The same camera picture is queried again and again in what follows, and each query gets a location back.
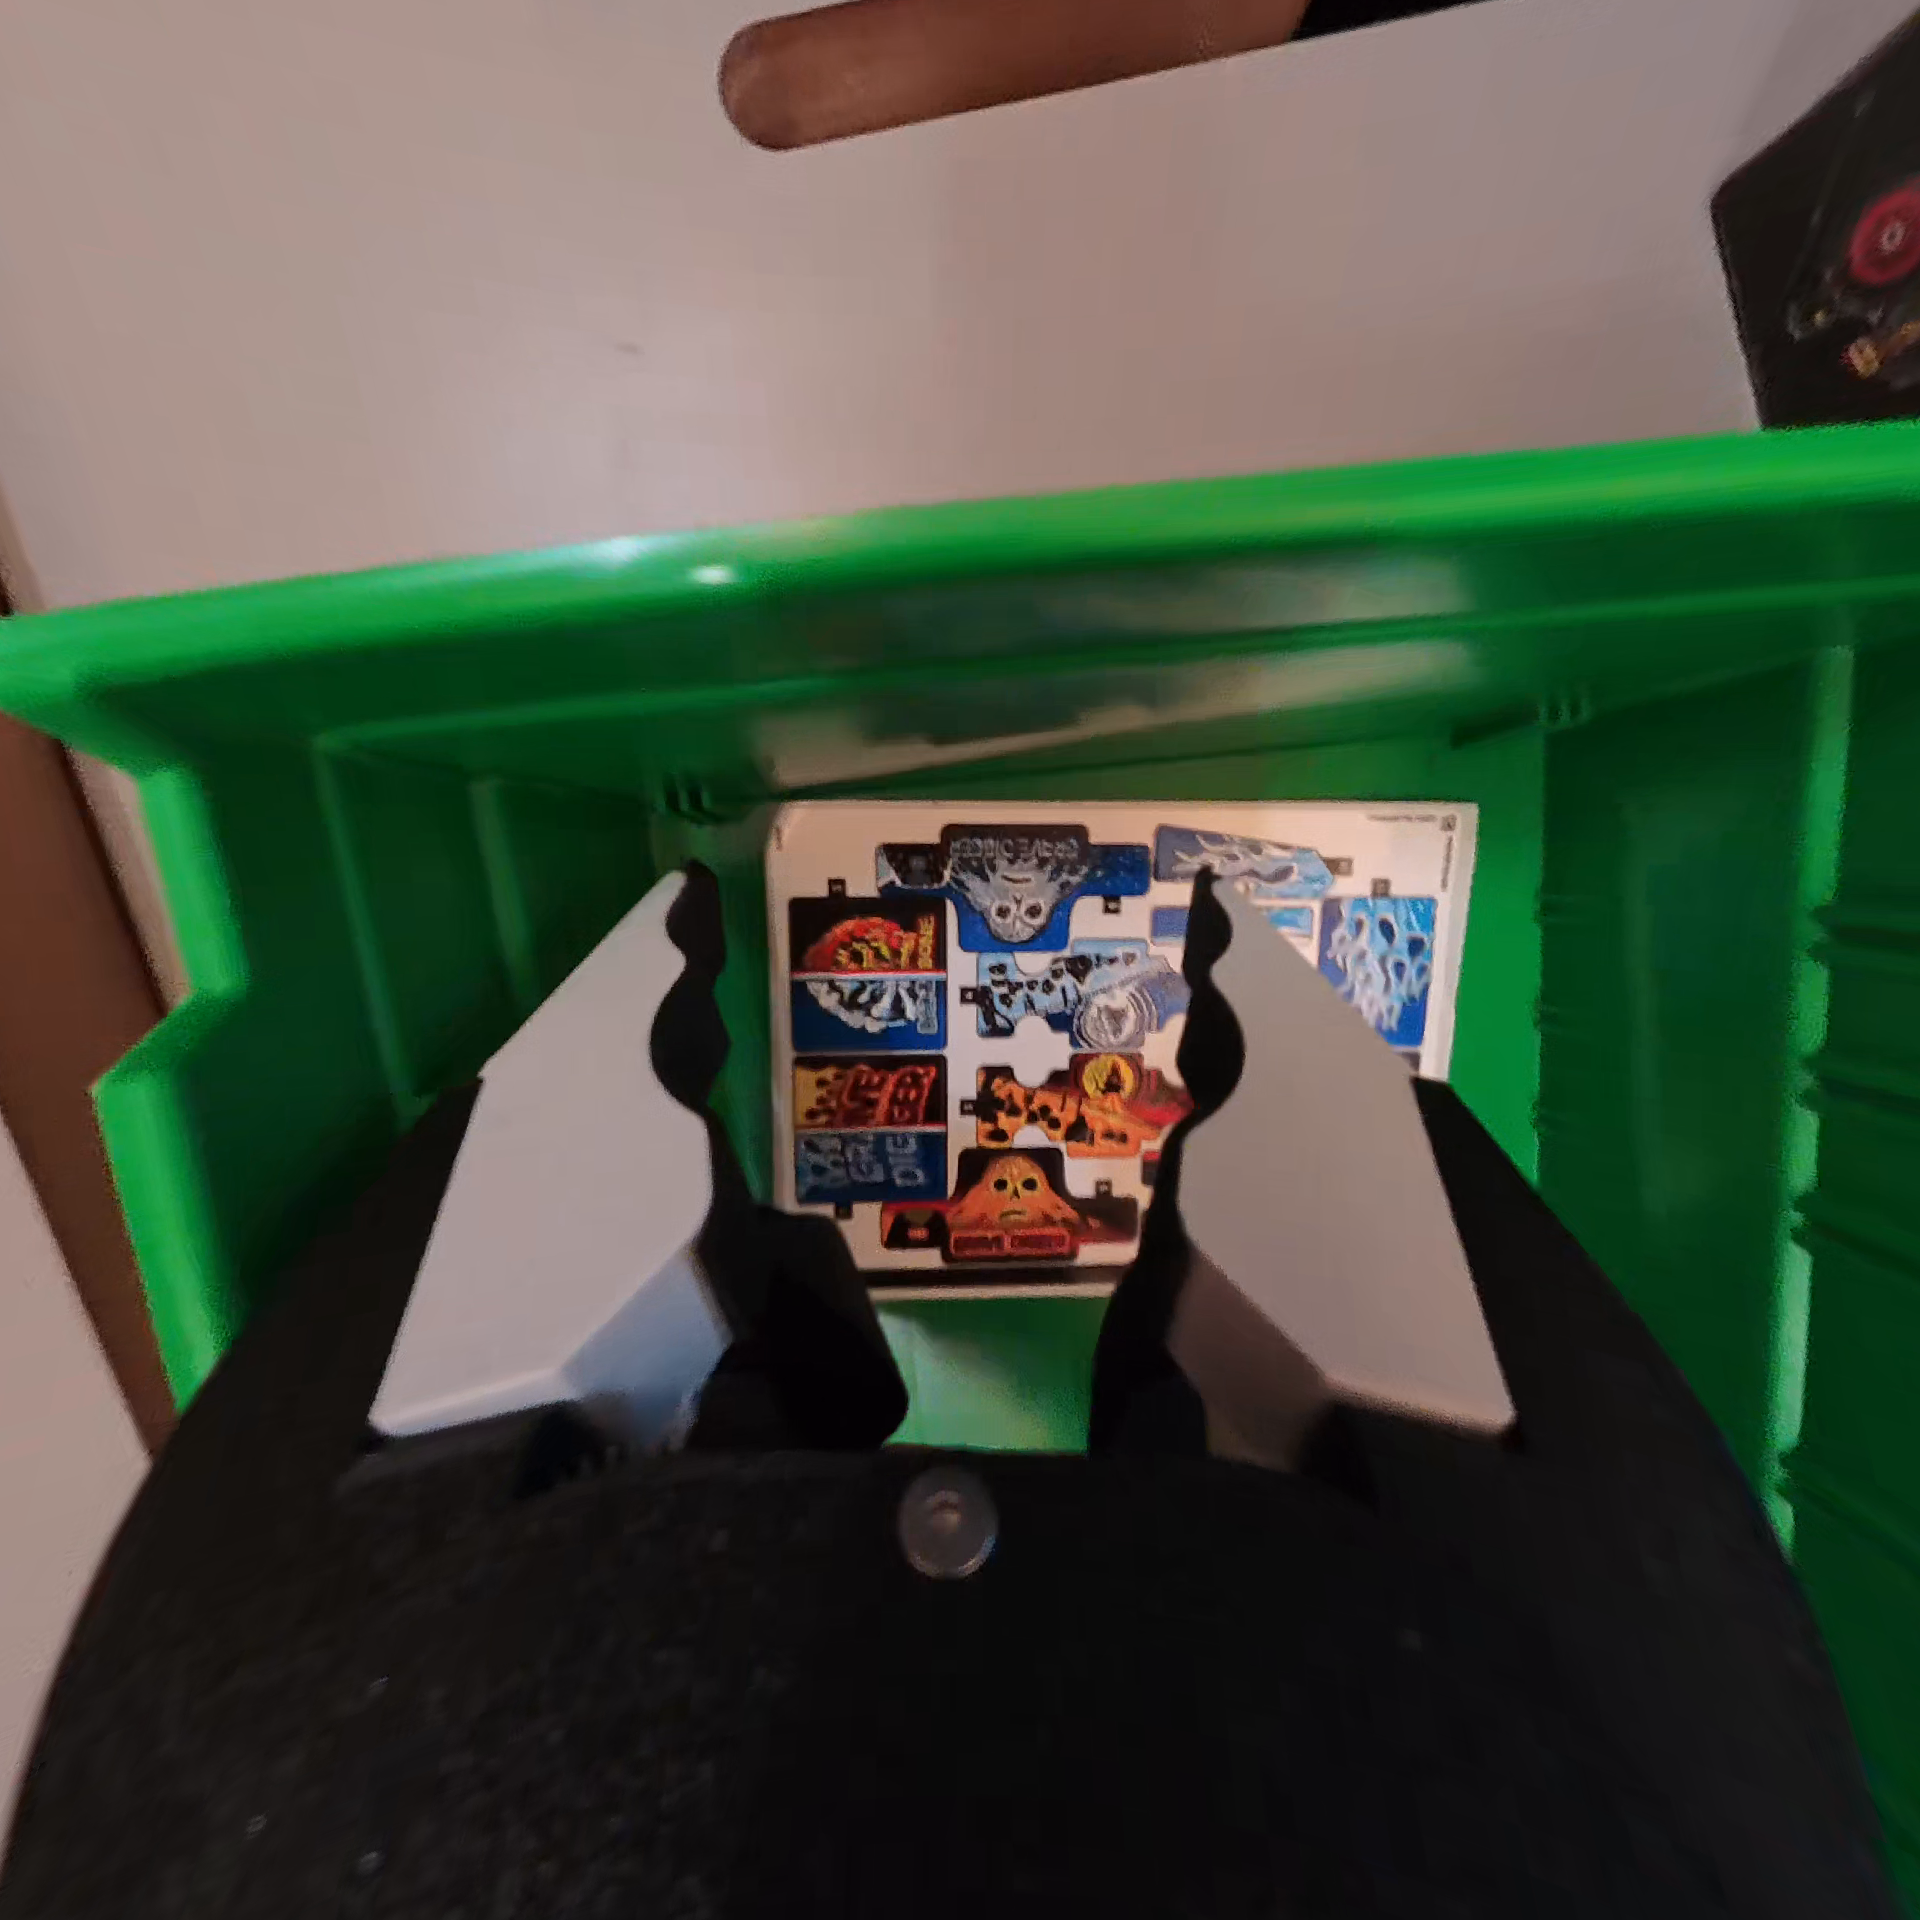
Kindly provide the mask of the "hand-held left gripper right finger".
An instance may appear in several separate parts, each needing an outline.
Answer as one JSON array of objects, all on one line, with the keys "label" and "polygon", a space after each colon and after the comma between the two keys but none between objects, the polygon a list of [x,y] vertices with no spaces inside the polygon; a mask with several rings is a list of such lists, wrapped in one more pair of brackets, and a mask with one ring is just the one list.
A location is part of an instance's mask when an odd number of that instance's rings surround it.
[{"label": "hand-held left gripper right finger", "polygon": [[1088,1451],[1300,1459],[1336,1410],[1506,1435],[1419,1078],[1218,868],[1183,973],[1190,1110],[1099,1333]]}]

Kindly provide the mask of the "colourful sticker sheet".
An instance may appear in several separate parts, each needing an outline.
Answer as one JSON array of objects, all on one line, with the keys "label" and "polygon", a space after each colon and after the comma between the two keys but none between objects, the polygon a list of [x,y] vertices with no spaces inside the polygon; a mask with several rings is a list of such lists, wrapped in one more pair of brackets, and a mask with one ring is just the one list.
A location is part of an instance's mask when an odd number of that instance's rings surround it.
[{"label": "colourful sticker sheet", "polygon": [[1447,1078],[1469,802],[831,802],[765,847],[781,1203],[876,1295],[1103,1295],[1174,1126],[1196,877]]}]

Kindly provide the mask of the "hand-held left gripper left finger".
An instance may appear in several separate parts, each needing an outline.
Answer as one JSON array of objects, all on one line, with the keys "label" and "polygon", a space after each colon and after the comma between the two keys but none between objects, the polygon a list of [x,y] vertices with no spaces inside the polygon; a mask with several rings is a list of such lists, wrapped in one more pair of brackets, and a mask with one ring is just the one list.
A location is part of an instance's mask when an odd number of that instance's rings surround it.
[{"label": "hand-held left gripper left finger", "polygon": [[714,1110],[727,947],[666,872],[481,1070],[369,1405],[382,1443],[560,1414],[616,1451],[873,1451],[908,1410],[832,1225],[750,1191]]}]

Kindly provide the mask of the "green plastic bin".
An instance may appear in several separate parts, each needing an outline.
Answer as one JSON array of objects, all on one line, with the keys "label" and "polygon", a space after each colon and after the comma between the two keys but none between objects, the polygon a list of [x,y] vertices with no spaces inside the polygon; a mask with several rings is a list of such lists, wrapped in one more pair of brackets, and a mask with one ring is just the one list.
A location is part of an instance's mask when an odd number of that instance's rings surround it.
[{"label": "green plastic bin", "polygon": [[1461,1095],[1791,1506],[1917,1901],[1917,426],[798,520],[29,614],[188,971],[99,1081],[188,1405],[673,855],[801,796],[1483,807]]}]

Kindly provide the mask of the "black lego box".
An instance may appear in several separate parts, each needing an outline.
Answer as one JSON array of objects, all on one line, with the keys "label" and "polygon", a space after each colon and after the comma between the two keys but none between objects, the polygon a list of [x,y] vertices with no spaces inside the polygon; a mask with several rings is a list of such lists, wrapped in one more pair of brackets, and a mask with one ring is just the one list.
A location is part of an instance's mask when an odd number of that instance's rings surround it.
[{"label": "black lego box", "polygon": [[1917,13],[1709,202],[1763,429],[1917,421]]}]

